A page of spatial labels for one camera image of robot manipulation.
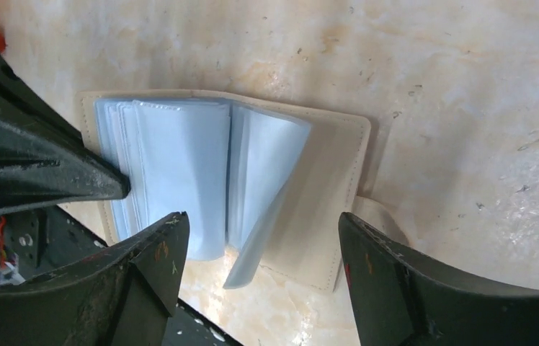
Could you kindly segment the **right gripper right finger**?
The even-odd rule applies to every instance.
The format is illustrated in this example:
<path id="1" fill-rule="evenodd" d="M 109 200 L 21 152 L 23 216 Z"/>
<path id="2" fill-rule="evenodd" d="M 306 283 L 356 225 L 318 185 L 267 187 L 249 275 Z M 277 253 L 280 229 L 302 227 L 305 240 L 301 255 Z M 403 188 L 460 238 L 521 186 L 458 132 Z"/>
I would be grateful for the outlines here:
<path id="1" fill-rule="evenodd" d="M 483 278 L 339 218 L 362 345 L 539 345 L 539 290 Z"/>

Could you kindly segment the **beige card holder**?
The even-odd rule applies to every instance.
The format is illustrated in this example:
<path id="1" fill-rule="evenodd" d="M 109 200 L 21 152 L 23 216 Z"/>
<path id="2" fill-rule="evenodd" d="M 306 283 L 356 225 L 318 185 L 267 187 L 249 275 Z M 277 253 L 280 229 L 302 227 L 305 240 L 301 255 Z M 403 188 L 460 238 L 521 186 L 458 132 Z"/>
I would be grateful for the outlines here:
<path id="1" fill-rule="evenodd" d="M 250 284 L 264 267 L 330 292 L 341 214 L 406 241 L 384 206 L 357 193 L 373 129 L 365 117 L 205 90 L 76 99 L 85 146 L 131 184 L 126 198 L 98 205 L 97 233 L 109 244 L 184 211 L 187 259 L 236 250 L 224 288 Z"/>

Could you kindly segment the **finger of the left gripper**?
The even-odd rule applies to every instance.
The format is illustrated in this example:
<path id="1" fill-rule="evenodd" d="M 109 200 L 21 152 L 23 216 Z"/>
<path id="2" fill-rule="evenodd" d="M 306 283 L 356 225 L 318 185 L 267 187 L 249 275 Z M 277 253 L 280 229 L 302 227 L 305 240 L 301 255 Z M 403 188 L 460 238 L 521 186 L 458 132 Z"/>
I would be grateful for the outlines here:
<path id="1" fill-rule="evenodd" d="M 0 215 L 129 192 L 128 178 L 87 149 L 0 54 Z"/>

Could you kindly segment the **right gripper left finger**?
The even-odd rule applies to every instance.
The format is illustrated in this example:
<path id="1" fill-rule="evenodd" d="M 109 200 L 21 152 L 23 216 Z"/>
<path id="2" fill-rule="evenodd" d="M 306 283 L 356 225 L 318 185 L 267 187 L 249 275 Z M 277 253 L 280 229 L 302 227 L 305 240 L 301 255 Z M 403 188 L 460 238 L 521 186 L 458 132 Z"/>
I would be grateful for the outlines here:
<path id="1" fill-rule="evenodd" d="M 19 285 L 0 285 L 0 345 L 160 345 L 177 307 L 190 222 L 136 235 Z"/>

